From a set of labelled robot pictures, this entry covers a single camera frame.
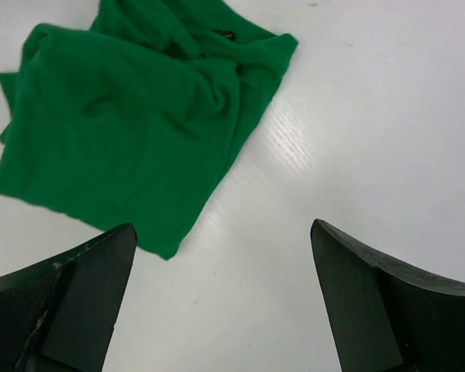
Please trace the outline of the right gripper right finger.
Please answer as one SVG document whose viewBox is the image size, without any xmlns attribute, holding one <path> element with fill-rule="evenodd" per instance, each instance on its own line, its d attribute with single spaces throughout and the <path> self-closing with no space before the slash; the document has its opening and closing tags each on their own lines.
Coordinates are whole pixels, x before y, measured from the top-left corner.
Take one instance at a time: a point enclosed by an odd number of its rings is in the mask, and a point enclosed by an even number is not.
<svg viewBox="0 0 465 372">
<path fill-rule="evenodd" d="M 465 283 L 316 219 L 315 268 L 343 371 L 465 371 Z"/>
</svg>

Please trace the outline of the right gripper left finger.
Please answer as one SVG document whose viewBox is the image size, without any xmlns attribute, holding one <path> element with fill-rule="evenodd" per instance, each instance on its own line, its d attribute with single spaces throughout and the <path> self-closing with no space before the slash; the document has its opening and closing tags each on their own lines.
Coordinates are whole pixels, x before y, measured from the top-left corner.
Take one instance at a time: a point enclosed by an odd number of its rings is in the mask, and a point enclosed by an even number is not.
<svg viewBox="0 0 465 372">
<path fill-rule="evenodd" d="M 125 223 L 0 277 L 0 371 L 100 371 L 136 252 Z"/>
</svg>

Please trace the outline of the green t shirt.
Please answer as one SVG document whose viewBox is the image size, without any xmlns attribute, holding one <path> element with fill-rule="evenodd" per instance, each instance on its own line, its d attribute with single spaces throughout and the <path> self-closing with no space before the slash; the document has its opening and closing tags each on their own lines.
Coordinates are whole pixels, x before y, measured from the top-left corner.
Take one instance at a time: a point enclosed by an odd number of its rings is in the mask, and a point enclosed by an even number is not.
<svg viewBox="0 0 465 372">
<path fill-rule="evenodd" d="M 168 260 L 276 94 L 298 45 L 221 1 L 102 1 L 89 29 L 41 23 L 16 72 L 0 195 Z"/>
</svg>

